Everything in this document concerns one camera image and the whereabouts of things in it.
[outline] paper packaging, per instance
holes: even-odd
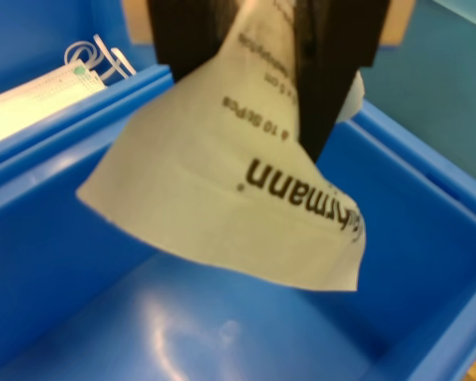
[[[219,53],[132,117],[78,196],[182,258],[356,290],[363,218],[297,141],[294,69],[289,3],[246,0]]]
[[[81,60],[0,94],[0,140],[104,90]]]

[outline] blue storage bin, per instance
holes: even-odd
[[[68,13],[60,28],[87,39],[106,30],[83,12],[95,4],[120,16],[114,0],[14,6]],[[56,30],[53,17],[40,18]],[[122,32],[109,33],[126,41]],[[49,46],[54,68],[66,44]],[[169,88],[162,70],[146,68],[132,88],[134,79],[113,85],[114,98],[76,105],[90,106],[0,148],[0,381],[459,381],[476,357],[476,181],[370,104],[335,128],[318,163],[367,221],[356,293],[297,291],[186,262],[76,199],[129,115]]]

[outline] blue surface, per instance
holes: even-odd
[[[370,102],[476,179],[475,24],[417,0],[403,44],[362,75]]]
[[[204,380],[463,375],[476,351],[476,214],[369,125],[337,126],[319,163],[367,221],[357,293],[301,292],[191,264],[79,204],[75,189],[126,123],[119,115],[157,91],[131,94],[31,148],[31,169],[0,186],[0,363],[89,303],[2,368],[0,380],[184,379],[173,371]],[[375,128],[390,144],[402,134],[370,106],[360,118],[382,121]],[[61,148],[78,130],[92,133]],[[420,152],[425,167],[444,162],[414,137],[397,148]]]
[[[159,79],[0,165],[0,363],[149,256],[85,209],[74,191],[123,117],[171,84],[170,76]],[[83,148],[42,165],[95,133]]]
[[[435,0],[476,24],[476,0]]]

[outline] crumpled paper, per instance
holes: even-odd
[[[298,143],[293,15],[245,0],[219,53],[132,117],[78,196],[187,260],[354,291],[365,225]]]

